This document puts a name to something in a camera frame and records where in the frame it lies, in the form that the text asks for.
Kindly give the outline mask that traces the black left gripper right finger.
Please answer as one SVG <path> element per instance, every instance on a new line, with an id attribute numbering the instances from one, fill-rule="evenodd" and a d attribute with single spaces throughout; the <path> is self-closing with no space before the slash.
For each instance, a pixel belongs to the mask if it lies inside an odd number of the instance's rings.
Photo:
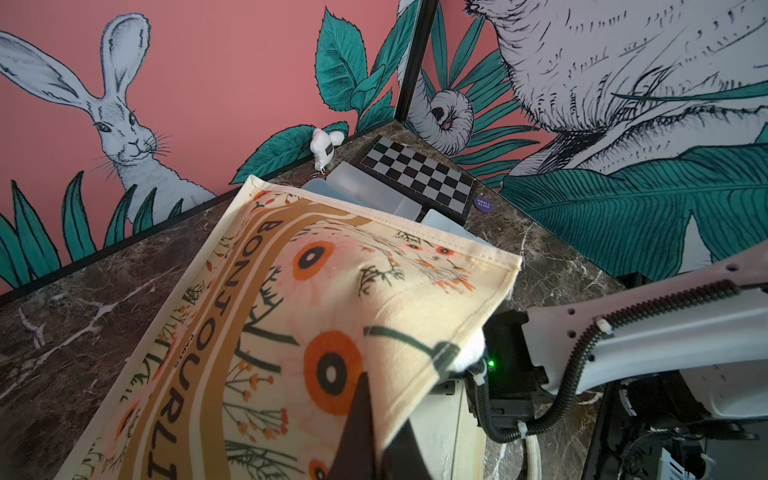
<path id="1" fill-rule="evenodd" d="M 382 478 L 431 480 L 410 421 L 407 421 L 384 451 Z"/>

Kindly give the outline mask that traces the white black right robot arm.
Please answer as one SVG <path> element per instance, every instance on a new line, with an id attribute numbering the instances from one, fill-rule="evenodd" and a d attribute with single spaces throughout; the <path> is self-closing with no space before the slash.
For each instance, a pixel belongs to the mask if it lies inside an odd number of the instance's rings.
<path id="1" fill-rule="evenodd" d="M 537 441 L 605 390 L 586 479 L 707 479 L 709 441 L 767 418 L 767 247 L 607 297 L 509 311 L 484 326 L 466 381 L 499 444 Z"/>

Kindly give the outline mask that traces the pale mint case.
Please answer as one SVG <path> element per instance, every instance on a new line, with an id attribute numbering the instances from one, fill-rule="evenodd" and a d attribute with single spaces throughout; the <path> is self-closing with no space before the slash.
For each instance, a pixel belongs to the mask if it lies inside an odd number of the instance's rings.
<path id="1" fill-rule="evenodd" d="M 421 219 L 420 223 L 455 236 L 459 236 L 465 239 L 475 241 L 477 243 L 481 243 L 483 245 L 490 246 L 490 243 L 487 242 L 486 240 L 483 240 L 482 238 L 479 238 L 473 235 L 472 233 L 468 232 L 463 226 L 459 225 L 458 223 L 454 222 L 450 218 L 446 217 L 445 215 L 441 214 L 440 212 L 434 209 L 428 210 L 427 213 L 424 215 L 424 217 Z"/>

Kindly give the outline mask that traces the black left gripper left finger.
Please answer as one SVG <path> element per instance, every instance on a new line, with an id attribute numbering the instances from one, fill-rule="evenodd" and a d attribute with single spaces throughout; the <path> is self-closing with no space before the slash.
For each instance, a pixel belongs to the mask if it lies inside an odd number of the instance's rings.
<path id="1" fill-rule="evenodd" d="M 371 480 L 376 477 L 376 453 L 368 374 L 358 379 L 342 437 L 330 467 L 330 480 Z"/>

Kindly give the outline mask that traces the translucent white pencil case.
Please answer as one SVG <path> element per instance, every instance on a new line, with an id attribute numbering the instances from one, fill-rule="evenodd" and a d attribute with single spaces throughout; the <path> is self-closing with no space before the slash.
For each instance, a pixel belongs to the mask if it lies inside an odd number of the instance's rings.
<path id="1" fill-rule="evenodd" d="M 326 180 L 368 208 L 411 221 L 416 221 L 422 210 L 416 201 L 348 162 L 338 164 Z"/>

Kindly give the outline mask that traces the cream floral canvas tote bag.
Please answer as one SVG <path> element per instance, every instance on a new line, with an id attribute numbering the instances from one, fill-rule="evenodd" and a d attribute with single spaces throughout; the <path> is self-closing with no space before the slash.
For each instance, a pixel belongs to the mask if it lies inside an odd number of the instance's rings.
<path id="1" fill-rule="evenodd" d="M 520 267 L 493 246 L 250 177 L 58 475 L 319 479 L 362 383 L 380 457 Z"/>

